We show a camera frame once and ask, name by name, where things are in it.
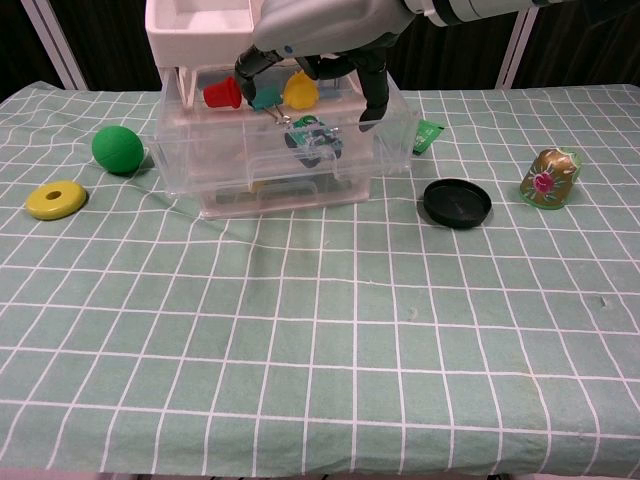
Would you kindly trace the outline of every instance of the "green ball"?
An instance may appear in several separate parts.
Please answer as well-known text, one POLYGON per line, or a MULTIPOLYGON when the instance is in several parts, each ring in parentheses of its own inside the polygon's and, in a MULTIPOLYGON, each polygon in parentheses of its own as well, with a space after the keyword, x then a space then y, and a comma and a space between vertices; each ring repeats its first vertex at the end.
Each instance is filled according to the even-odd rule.
POLYGON ((96 133, 91 143, 96 161, 109 173, 122 175, 137 170, 144 160, 140 138, 125 127, 106 127, 96 133))

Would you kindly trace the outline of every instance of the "clear plastic box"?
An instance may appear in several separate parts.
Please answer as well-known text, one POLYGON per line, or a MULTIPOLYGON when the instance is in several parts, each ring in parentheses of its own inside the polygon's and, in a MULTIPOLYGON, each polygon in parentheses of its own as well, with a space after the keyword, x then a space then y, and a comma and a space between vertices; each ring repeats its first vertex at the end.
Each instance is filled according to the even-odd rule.
MULTIPOLYGON (((283 91, 298 70, 272 67, 256 85, 283 91)), ((196 101, 186 109, 175 70, 164 72, 150 146, 167 193, 198 198, 203 217, 364 201, 371 177, 409 167, 418 119, 391 78, 387 114, 362 132, 359 118, 366 102, 356 75, 318 82, 320 100, 311 110, 281 106, 293 122, 307 115, 321 122, 298 128, 279 125, 246 103, 238 110, 208 108, 201 90, 231 75, 232 70, 198 72, 196 101)))

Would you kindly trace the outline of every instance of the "red cup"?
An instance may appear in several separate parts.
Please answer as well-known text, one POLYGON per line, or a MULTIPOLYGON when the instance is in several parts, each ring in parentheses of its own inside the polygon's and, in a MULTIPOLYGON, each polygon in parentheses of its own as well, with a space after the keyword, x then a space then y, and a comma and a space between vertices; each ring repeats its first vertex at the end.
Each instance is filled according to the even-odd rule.
POLYGON ((242 92, 234 78, 227 77, 225 81, 209 85, 204 89, 204 102, 211 108, 240 108, 242 92))

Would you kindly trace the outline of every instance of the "green tablecloth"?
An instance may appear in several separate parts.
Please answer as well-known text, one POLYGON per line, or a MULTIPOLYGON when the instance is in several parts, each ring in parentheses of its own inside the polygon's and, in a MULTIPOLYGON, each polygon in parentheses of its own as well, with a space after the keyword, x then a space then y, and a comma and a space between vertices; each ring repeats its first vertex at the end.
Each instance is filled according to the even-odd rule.
POLYGON ((640 89, 414 92, 449 125, 358 206, 206 222, 91 159, 149 135, 156 93, 25 88, 0 106, 0 467, 640 478, 640 89), (564 210, 524 205, 575 147, 564 210), (492 196, 483 228, 421 221, 432 180, 492 196), (38 222, 37 186, 76 215, 38 222))

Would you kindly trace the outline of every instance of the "black curtain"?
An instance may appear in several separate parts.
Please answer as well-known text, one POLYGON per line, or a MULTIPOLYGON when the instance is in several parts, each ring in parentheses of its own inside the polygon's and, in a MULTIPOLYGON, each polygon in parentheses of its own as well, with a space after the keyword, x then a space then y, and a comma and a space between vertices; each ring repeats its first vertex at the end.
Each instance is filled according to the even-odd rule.
POLYGON ((516 14, 440 28, 419 17, 389 51, 401 89, 494 88, 516 14))
POLYGON ((145 0, 50 3, 90 90, 160 89, 144 28, 145 0))
POLYGON ((591 26, 580 2, 540 10, 514 88, 640 83, 640 9, 591 26))
POLYGON ((42 80, 62 87, 20 0, 0 0, 0 102, 42 80))

